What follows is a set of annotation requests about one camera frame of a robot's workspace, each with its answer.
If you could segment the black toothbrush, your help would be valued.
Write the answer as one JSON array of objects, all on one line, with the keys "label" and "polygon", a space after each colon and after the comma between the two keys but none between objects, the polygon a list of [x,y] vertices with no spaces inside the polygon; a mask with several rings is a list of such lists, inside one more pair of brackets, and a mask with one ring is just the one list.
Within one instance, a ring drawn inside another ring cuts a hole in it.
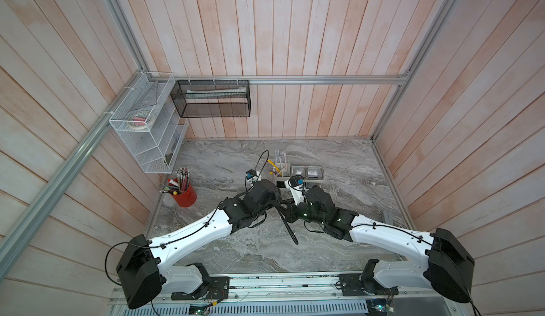
[{"label": "black toothbrush", "polygon": [[285,214],[283,212],[283,210],[280,208],[280,207],[276,207],[276,210],[278,211],[278,214],[282,220],[282,223],[284,224],[290,238],[292,239],[292,241],[298,245],[299,244],[299,241],[298,241],[298,238],[296,237],[295,233],[293,232],[291,226],[289,225],[286,217],[285,217]]}]

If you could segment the yellow toothbrush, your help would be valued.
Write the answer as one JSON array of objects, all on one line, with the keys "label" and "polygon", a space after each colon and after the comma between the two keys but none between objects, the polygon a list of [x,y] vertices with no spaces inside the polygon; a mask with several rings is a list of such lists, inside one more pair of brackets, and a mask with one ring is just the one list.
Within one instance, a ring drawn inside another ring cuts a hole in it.
[{"label": "yellow toothbrush", "polygon": [[284,175],[284,168],[281,168],[277,166],[273,161],[268,159],[268,163],[272,166],[271,174],[275,176],[283,176]]}]

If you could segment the pink toothbrush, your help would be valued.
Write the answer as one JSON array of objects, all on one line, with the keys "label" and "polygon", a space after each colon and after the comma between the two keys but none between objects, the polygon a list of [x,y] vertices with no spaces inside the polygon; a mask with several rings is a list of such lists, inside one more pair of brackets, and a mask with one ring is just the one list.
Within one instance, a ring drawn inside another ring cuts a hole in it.
[{"label": "pink toothbrush", "polygon": [[284,173],[285,173],[285,176],[289,176],[289,174],[290,174],[290,164],[289,164],[289,161],[288,161],[288,157],[287,157],[286,153],[284,153],[283,156],[284,156],[284,161],[285,161]]}]

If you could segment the light blue toothbrush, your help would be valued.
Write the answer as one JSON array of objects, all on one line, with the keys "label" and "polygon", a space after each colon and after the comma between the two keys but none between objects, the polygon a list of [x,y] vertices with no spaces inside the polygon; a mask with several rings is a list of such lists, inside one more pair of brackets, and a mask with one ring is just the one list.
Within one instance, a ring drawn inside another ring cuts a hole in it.
[{"label": "light blue toothbrush", "polygon": [[285,160],[283,159],[281,151],[278,151],[278,162],[280,164],[279,176],[285,176]]}]

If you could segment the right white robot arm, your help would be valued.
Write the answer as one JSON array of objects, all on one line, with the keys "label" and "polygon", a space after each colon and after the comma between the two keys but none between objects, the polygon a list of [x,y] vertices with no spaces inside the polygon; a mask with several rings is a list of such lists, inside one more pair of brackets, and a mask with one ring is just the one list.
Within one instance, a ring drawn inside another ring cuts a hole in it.
[{"label": "right white robot arm", "polygon": [[320,187],[298,185],[290,192],[289,221],[315,223],[335,239],[403,256],[403,261],[368,260],[355,288],[374,296],[393,295],[400,287],[425,288],[457,303],[471,303],[475,261],[450,231],[419,232],[375,221],[338,208]]}]

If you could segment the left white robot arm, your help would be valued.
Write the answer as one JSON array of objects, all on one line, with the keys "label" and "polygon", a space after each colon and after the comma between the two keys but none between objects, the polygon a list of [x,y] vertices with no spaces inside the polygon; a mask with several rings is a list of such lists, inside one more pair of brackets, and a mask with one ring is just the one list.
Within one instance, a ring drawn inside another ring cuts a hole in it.
[{"label": "left white robot arm", "polygon": [[182,258],[216,239],[249,228],[271,208],[279,208],[281,194],[268,180],[221,201],[213,212],[170,234],[146,239],[138,235],[125,242],[116,267],[120,285],[131,310],[151,303],[161,293],[184,294],[198,300],[207,297],[211,278],[202,263],[179,271],[173,266]]}]

